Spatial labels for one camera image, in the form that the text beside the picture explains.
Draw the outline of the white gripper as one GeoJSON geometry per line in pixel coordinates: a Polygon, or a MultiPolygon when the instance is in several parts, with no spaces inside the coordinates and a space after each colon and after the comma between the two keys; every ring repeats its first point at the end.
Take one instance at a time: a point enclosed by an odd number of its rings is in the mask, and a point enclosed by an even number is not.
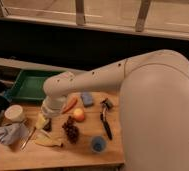
{"type": "Polygon", "coordinates": [[[43,129],[49,122],[47,118],[58,116],[62,112],[62,108],[66,102],[66,97],[59,98],[46,97],[41,105],[41,112],[37,116],[35,127],[37,129],[43,129]]]}

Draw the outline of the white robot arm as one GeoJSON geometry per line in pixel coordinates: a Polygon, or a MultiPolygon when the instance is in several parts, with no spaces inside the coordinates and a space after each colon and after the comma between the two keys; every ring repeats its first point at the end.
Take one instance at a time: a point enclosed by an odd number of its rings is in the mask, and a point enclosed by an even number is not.
{"type": "Polygon", "coordinates": [[[53,117],[65,96],[119,92],[123,171],[189,171],[189,60],[173,50],[126,58],[71,78],[48,78],[41,111],[53,117]]]}

